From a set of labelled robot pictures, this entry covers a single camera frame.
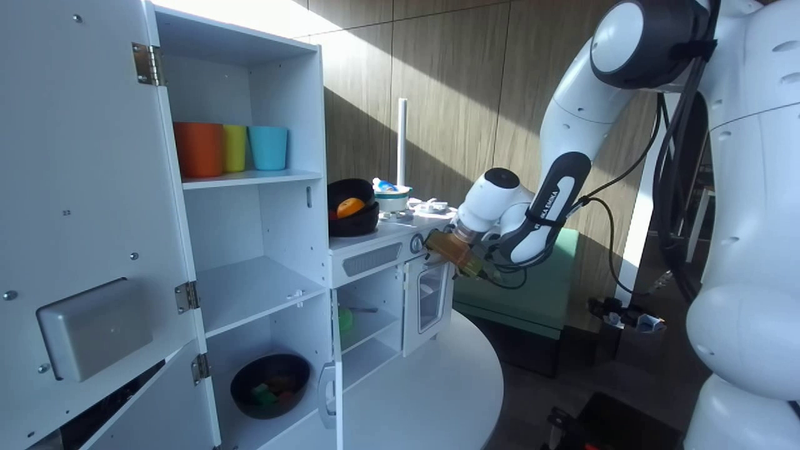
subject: yellow cup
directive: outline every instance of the yellow cup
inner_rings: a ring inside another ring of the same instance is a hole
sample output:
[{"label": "yellow cup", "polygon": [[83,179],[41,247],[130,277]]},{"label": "yellow cup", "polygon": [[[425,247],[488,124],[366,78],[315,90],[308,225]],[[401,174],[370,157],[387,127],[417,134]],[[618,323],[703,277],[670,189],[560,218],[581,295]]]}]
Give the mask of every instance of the yellow cup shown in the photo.
[{"label": "yellow cup", "polygon": [[225,173],[242,173],[247,160],[247,127],[223,124],[225,133]]}]

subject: white countertop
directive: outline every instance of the white countertop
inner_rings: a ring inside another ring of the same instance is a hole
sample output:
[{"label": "white countertop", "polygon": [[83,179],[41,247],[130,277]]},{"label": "white countertop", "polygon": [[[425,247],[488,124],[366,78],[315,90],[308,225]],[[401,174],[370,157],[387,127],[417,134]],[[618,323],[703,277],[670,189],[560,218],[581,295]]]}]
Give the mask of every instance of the white countertop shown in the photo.
[{"label": "white countertop", "polygon": [[502,369],[488,337],[453,310],[450,324],[346,397],[347,450],[480,450],[502,407]]}]

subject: white cabinet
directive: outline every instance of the white cabinet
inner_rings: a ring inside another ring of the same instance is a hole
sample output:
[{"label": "white cabinet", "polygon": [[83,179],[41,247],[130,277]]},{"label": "white cabinet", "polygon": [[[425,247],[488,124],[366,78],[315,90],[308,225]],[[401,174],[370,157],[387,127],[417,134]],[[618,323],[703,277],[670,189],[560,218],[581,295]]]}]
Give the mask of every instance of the white cabinet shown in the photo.
[{"label": "white cabinet", "polygon": [[[321,50],[142,0],[12,0],[0,32],[2,445],[335,447]],[[290,167],[182,182],[173,119],[283,124]],[[126,349],[95,320],[110,283],[148,317]],[[47,343],[42,310],[78,324]],[[283,349],[313,365],[302,402],[246,417],[232,374]]]},{"label": "white cabinet", "polygon": [[410,354],[450,320],[453,265],[432,258],[425,222],[385,222],[331,245],[342,393]]}]

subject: stove knob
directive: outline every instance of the stove knob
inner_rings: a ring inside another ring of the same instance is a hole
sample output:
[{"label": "stove knob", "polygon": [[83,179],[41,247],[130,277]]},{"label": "stove knob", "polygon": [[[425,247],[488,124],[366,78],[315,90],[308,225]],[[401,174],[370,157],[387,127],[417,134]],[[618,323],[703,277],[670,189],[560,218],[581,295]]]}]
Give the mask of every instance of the stove knob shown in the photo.
[{"label": "stove knob", "polygon": [[416,235],[410,237],[410,253],[412,253],[412,254],[420,254],[422,249],[425,249],[422,235],[416,232]]}]

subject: wall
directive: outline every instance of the wall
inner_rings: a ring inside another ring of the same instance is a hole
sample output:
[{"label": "wall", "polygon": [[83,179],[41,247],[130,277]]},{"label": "wall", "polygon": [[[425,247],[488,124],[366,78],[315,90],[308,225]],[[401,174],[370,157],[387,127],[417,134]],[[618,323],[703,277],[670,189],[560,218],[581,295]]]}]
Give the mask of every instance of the wall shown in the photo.
[{"label": "wall", "polygon": [[[488,167],[516,169],[536,189],[545,104],[613,0],[297,0],[295,37],[323,44],[327,174],[395,178],[398,98],[407,98],[407,185],[460,202]],[[585,189],[642,150],[656,99],[641,95],[615,127]],[[623,253],[637,173],[606,189]],[[593,329],[593,295],[613,295],[610,222],[600,207],[570,218],[585,239],[570,324]]]}]

